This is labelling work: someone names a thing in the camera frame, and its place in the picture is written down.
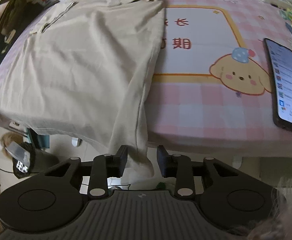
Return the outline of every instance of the yellow frame border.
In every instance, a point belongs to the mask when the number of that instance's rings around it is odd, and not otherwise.
[[[223,8],[216,6],[206,5],[169,5],[167,8],[201,8],[219,10],[227,20],[230,29],[232,30],[238,45],[242,48],[246,47],[246,44],[230,14]],[[220,83],[220,80],[215,78],[211,74],[187,74],[187,73],[155,73],[153,75],[153,82],[162,83]]]

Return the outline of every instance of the pink checkered bedsheet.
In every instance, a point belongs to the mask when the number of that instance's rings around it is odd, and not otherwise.
[[[265,70],[263,38],[291,47],[292,37],[278,9],[259,0],[166,0],[166,3],[226,10],[247,48],[255,51],[258,63]],[[32,25],[2,62],[0,85]],[[244,150],[248,155],[292,156],[292,133],[273,124],[271,101],[268,92],[260,96],[242,94],[237,97],[233,90],[220,83],[153,82],[145,104],[149,141],[182,151],[188,147],[192,151],[199,147],[222,147],[224,152],[228,147],[231,151]]]

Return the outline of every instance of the phone screen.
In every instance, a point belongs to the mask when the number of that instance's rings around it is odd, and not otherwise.
[[[278,115],[292,123],[292,51],[266,39],[277,93]]]

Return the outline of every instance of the beige fabric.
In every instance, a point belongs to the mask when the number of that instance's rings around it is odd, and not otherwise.
[[[0,114],[41,134],[68,134],[101,154],[131,146],[144,176],[144,111],[163,35],[162,0],[66,0],[35,26],[0,88]],[[43,33],[72,2],[77,2]]]

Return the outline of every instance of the fluffy white fur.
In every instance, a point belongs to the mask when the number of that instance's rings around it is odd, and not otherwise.
[[[292,240],[292,181],[285,187],[281,185],[278,189],[282,195],[277,196],[279,205],[274,210],[274,216],[255,224],[253,229],[239,229],[247,236],[246,240]]]

